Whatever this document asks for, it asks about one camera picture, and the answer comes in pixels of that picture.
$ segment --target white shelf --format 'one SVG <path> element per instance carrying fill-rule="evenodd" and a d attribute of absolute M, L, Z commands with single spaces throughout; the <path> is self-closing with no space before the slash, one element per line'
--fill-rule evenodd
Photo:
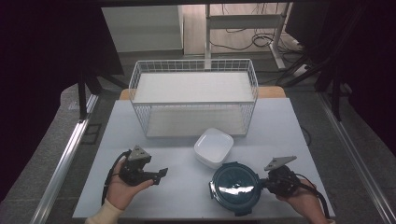
<path fill-rule="evenodd" d="M 211 127 L 246 134 L 239 106 L 176 106 L 152 108 L 147 137 L 199 136 Z"/>
<path fill-rule="evenodd" d="M 142 73 L 134 104 L 252 103 L 247 72 Z"/>

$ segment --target metal rail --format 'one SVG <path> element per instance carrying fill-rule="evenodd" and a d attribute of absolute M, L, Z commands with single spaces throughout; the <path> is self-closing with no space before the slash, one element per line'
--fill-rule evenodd
<path fill-rule="evenodd" d="M 358 172 L 358 175 L 361 178 L 364 187 L 366 187 L 376 209 L 378 210 L 379 215 L 382 217 L 384 223 L 386 224 L 396 223 L 396 216 L 394 215 L 389 205 L 388 199 L 386 198 L 382 189 L 378 186 L 374 177 L 364 163 L 361 154 L 353 144 L 353 141 L 349 137 L 349 134 L 344 128 L 343 123 L 341 121 L 338 121 L 335 115 L 332 113 L 326 93 L 319 93 L 318 96 L 324 110 L 326 111 L 327 116 L 329 117 L 330 122 L 332 123 L 332 126 L 334 127 L 338 137 L 344 145 L 349 159 L 355 166 L 355 169 Z"/>
<path fill-rule="evenodd" d="M 55 172 L 47 185 L 46 191 L 38 204 L 35 214 L 33 215 L 30 223 L 39 224 L 45 223 L 50 214 L 50 210 L 55 202 L 55 199 L 61 189 L 64 179 L 69 170 L 70 164 L 73 161 L 74 155 L 76 154 L 78 144 L 84 134 L 85 129 L 90 121 L 90 117 L 94 106 L 96 105 L 97 99 L 99 97 L 96 95 L 91 95 L 87 103 L 87 118 L 76 125 L 66 148 L 64 149 L 64 154 L 58 162 Z"/>

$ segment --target wall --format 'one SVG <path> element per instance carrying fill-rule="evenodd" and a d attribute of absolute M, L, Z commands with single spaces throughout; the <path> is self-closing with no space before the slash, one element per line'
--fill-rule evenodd
<path fill-rule="evenodd" d="M 181 7 L 103 7 L 117 52 L 182 49 Z"/>

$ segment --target person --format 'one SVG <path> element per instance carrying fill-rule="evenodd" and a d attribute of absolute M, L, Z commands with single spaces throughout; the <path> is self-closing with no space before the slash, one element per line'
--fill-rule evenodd
<path fill-rule="evenodd" d="M 113 174 L 117 174 L 120 171 L 121 165 L 122 161 L 117 163 Z M 301 182 L 307 186 L 315 187 L 305 179 L 302 179 Z M 85 224 L 117 223 L 119 216 L 126 209 L 134 196 L 138 192 L 149 188 L 153 183 L 153 180 L 148 180 L 136 187 L 131 187 L 125 184 L 118 175 L 113 175 L 108 187 L 105 203 L 95 215 L 86 219 Z M 324 216 L 317 196 L 306 189 L 298 188 L 289 198 L 277 195 L 276 197 L 282 202 L 289 203 L 291 207 L 306 218 L 310 224 L 335 224 L 334 220 L 328 220 Z"/>

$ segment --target hand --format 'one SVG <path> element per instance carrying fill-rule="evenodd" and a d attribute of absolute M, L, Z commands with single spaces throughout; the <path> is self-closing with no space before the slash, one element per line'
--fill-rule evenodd
<path fill-rule="evenodd" d="M 125 210 L 128 204 L 132 201 L 134 196 L 143 189 L 150 187 L 154 181 L 147 180 L 138 186 L 131 187 L 123 182 L 118 174 L 123 161 L 119 161 L 114 168 L 113 176 L 111 177 L 110 185 L 107 192 L 107 200 L 120 210 Z"/>
<path fill-rule="evenodd" d="M 316 187 L 312 186 L 305 179 L 301 179 L 301 183 L 312 188 Z M 311 191 L 308 191 L 307 189 L 297 188 L 294 194 L 291 195 L 289 198 L 284 198 L 277 195 L 276 197 L 282 202 L 289 203 L 296 212 L 308 219 L 309 223 L 328 223 L 326 217 L 321 210 L 319 199 Z"/>

